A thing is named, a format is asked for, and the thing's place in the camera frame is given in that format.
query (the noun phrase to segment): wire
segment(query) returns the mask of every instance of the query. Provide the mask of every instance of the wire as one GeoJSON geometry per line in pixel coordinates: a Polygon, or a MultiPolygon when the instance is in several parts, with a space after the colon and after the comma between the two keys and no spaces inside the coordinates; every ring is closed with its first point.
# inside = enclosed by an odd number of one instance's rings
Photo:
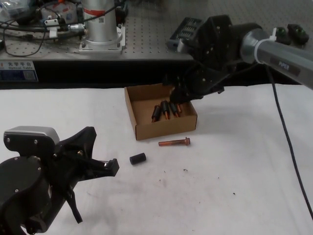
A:
{"type": "Polygon", "coordinates": [[[275,86],[275,81],[274,81],[273,75],[271,74],[268,66],[266,66],[266,72],[267,72],[269,80],[270,80],[270,82],[272,83],[272,86],[273,86],[273,92],[274,92],[274,97],[275,97],[277,110],[278,110],[279,117],[280,117],[280,120],[281,120],[283,128],[284,128],[284,132],[285,132],[286,139],[287,139],[287,142],[288,142],[288,146],[289,146],[289,149],[290,149],[290,153],[291,153],[291,157],[292,157],[292,162],[293,162],[293,166],[294,166],[294,169],[295,169],[295,173],[297,174],[297,178],[298,178],[298,181],[299,181],[299,184],[300,184],[300,187],[301,187],[301,191],[302,191],[304,200],[307,203],[307,207],[309,209],[311,218],[313,220],[313,211],[312,211],[309,199],[307,197],[307,194],[305,192],[305,189],[304,189],[304,186],[303,186],[303,183],[302,183],[302,180],[301,180],[301,176],[300,176],[299,169],[298,169],[298,166],[297,166],[297,162],[295,160],[295,155],[294,155],[294,152],[293,152],[292,143],[291,143],[291,140],[290,140],[290,137],[289,137],[289,134],[288,134],[288,130],[287,130],[287,127],[286,127],[286,123],[285,123],[285,120],[284,120],[284,117],[283,117],[282,110],[280,109],[278,96],[277,96],[277,91],[276,91],[276,86],[275,86]]]}
{"type": "Polygon", "coordinates": [[[77,32],[77,33],[64,33],[63,35],[58,35],[57,38],[34,38],[32,34],[26,34],[23,36],[17,36],[13,34],[6,33],[6,37],[11,37],[11,38],[17,38],[17,39],[25,39],[27,41],[40,41],[44,39],[44,41],[52,41],[52,40],[61,40],[61,39],[69,39],[69,38],[74,38],[74,37],[80,37],[83,36],[85,33],[84,32],[77,32]]]}
{"type": "Polygon", "coordinates": [[[30,53],[30,54],[28,54],[28,55],[14,55],[14,54],[11,54],[10,52],[7,51],[6,44],[5,44],[5,31],[6,31],[6,28],[3,30],[3,44],[4,44],[4,50],[5,50],[5,53],[7,53],[8,55],[11,55],[11,56],[13,56],[13,57],[27,57],[27,56],[34,55],[34,54],[36,54],[36,53],[41,49],[41,47],[42,47],[42,45],[43,45],[43,43],[44,43],[44,38],[45,38],[46,31],[44,32],[43,38],[42,38],[42,40],[41,40],[41,42],[40,42],[40,45],[39,45],[38,49],[37,49],[35,52],[30,53]]]}

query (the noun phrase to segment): black cylindrical plug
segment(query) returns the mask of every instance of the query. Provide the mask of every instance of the black cylindrical plug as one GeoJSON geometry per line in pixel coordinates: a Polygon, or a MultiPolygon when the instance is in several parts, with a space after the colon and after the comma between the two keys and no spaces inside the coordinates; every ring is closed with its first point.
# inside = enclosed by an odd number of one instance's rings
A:
{"type": "Polygon", "coordinates": [[[160,119],[161,117],[161,107],[159,105],[155,106],[155,109],[152,113],[152,122],[156,122],[160,119]]]}
{"type": "Polygon", "coordinates": [[[179,112],[178,112],[176,104],[170,102],[170,108],[171,108],[173,114],[178,118],[179,117],[179,112]]]}
{"type": "Polygon", "coordinates": [[[170,107],[166,100],[161,102],[162,112],[165,115],[166,119],[170,119],[170,107]]]}
{"type": "Polygon", "coordinates": [[[144,162],[145,160],[147,160],[145,153],[140,153],[138,155],[132,156],[129,158],[129,160],[131,161],[132,165],[144,162]]]}

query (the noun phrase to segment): black rubber cap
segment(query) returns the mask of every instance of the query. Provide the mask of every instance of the black rubber cap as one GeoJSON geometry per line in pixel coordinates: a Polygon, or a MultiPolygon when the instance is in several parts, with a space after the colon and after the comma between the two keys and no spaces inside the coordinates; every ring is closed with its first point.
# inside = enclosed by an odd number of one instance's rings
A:
{"type": "Polygon", "coordinates": [[[171,108],[173,114],[178,113],[176,104],[170,102],[170,108],[171,108]]]}
{"type": "Polygon", "coordinates": [[[168,114],[170,113],[170,107],[168,105],[167,100],[164,100],[161,102],[161,108],[162,108],[163,114],[165,114],[165,112],[167,112],[168,114]]]}
{"type": "Polygon", "coordinates": [[[129,160],[131,161],[132,165],[144,162],[145,160],[147,160],[145,153],[140,153],[138,155],[132,156],[129,158],[129,160]]]}
{"type": "Polygon", "coordinates": [[[156,121],[158,121],[161,117],[161,112],[161,107],[156,105],[151,118],[156,118],[156,121]]]}

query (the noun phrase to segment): silver cylinder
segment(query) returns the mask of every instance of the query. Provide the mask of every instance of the silver cylinder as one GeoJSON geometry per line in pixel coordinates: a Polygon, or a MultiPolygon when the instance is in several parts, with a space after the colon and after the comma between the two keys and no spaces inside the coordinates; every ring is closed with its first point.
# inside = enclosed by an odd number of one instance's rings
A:
{"type": "MultiPolygon", "coordinates": [[[[86,20],[99,16],[114,7],[114,0],[82,0],[82,6],[86,20]]],[[[114,10],[105,16],[86,22],[85,25],[87,30],[86,41],[92,45],[110,45],[120,40],[114,10]]]]}

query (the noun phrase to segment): metal clamp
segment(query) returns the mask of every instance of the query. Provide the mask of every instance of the metal clamp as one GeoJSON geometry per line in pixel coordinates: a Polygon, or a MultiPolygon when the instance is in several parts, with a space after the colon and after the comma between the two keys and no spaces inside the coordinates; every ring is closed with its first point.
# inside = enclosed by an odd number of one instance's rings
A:
{"type": "Polygon", "coordinates": [[[55,27],[48,27],[49,29],[49,37],[50,38],[57,38],[58,37],[58,29],[60,28],[60,24],[58,19],[52,19],[52,20],[46,20],[45,21],[46,26],[51,26],[51,25],[58,25],[55,27]]]}

